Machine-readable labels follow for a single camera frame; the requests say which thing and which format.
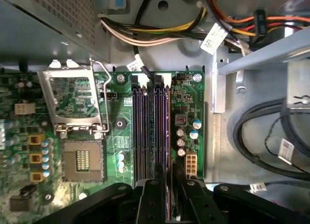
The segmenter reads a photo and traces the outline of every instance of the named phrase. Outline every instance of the motherboard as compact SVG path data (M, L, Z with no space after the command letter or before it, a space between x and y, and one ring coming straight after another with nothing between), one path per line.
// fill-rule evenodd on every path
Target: motherboard
M203 179L202 71L150 82L137 72L79 70L0 74L1 224L34 223L158 170L169 186L175 161ZM172 207L171 191L165 199Z

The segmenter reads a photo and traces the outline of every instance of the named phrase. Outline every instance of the cable label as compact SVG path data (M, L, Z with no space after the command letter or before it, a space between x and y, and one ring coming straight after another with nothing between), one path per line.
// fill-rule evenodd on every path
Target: cable label
M292 143L290 143L288 140L283 138L281 145L280 145L278 158L283 160L287 164L292 165L291 161L292 161L294 148L295 146Z
M142 70L141 70L141 67L144 66L144 63L143 63L143 61L142 61L142 59L141 59L141 57L140 57L140 54L136 54L136 55L135 55L135 58L136 58L136 59L135 59L132 63L129 63L129 64L127 65L128 70L129 70L129 71L134 71L134 72L136 72L136 71L142 71Z
M203 40L200 48L207 53L210 53L211 55L215 54L217 48L224 41L227 34L228 33L224 29L215 23L212 29L209 31L208 35Z
M256 193L259 191L267 191L266 185L264 183L250 184L250 192Z

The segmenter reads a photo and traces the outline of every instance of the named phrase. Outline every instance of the perforated metal panel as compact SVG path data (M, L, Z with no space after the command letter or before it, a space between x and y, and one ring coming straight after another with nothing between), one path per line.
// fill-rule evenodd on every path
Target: perforated metal panel
M77 31L78 36L93 45L94 13L93 0L35 0L53 15Z

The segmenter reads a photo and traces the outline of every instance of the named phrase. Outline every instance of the black cable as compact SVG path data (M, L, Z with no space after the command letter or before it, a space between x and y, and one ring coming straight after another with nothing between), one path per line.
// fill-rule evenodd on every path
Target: black cable
M139 25L141 18L147 8L147 6L149 5L151 0L143 0L141 7L138 10L137 16L136 16L136 20L135 20L135 25ZM134 54L137 55L139 54L139 48L138 46L133 46L134 49ZM141 67L141 70L143 71L144 74L147 75L147 77L151 80L154 81L154 75L149 71L149 69L146 66Z
M254 119L254 118L258 118L261 116L266 116L266 115L271 115L271 114L275 114L280 112L281 107L266 107L264 110L259 110L253 113L250 113L246 116L244 116L243 118L241 118L237 124L235 125L234 129L233 129L233 141L236 145L236 148L239 150L239 152L245 157L247 158L249 161L251 161L252 163L256 164L257 166L266 169L270 172L279 174L279 175L283 175L283 176L287 176L287 177L291 177L291 178L295 178L295 179L300 179L300 180L305 180L305 181L310 181L310 174L308 173L300 173L300 172L293 172L293 171L288 171L288 170L284 170L284 169L280 169L277 167L274 167L264 161L262 161L259 156L255 156L253 155L245 146L243 139L242 139L242 126L244 123L246 123L247 121Z
M288 116L288 115L290 115L290 114L297 114L297 113L288 113L288 114L285 114L285 116ZM268 141L268 139L270 138L270 136L271 136L271 134L272 134L272 132L273 132L273 129L274 129L276 123L277 123L281 118L283 118L283 117L284 117L284 116L281 115L280 117L278 117L278 118L272 123L272 125L271 125L271 127L270 127L270 129L269 129L269 132L268 132L268 134L267 134L267 136L266 136L266 138L265 138L265 140L264 140L265 148L267 149L267 151L268 151L271 155L276 156L276 157L278 157L279 155L273 153L273 152L269 149L269 147L268 147L268 145L267 145L267 141ZM304 172L304 173L308 173L307 171L301 169L300 167L296 166L296 165L293 164L293 163L291 164L291 166L293 166L294 168L298 169L299 171L302 171L302 172Z
M205 8L207 9L208 13L211 15L212 19L215 21L215 23L217 23L223 30L225 30L228 35L235 41L238 43L238 38L230 31L226 28L226 26L218 19L217 15L216 15L216 11L213 7L213 5L210 3L209 0L202 0L203 5L205 6Z
M286 100L283 101L283 106L280 112L281 124L285 135L288 137L289 141L304 155L310 157L310 146L308 146L296 133L295 129L292 127L290 117L287 115L289 113L286 107Z

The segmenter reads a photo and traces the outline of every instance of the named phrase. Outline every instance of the orange wire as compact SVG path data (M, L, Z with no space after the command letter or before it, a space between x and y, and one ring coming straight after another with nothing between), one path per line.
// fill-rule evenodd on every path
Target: orange wire
M220 8L217 6L217 0L212 0L213 6L216 9L216 11L223 17L224 20L231 22L231 23L236 23L236 24L240 24L240 23L244 23L244 22L248 22L254 19L253 16L245 18L245 19L232 19L228 16L226 16L221 10ZM271 16L271 17L267 17L268 20L280 20L280 19L284 19L284 20L301 20L301 21L305 21L305 22L310 22L310 18L305 18L305 17L300 17L300 16Z

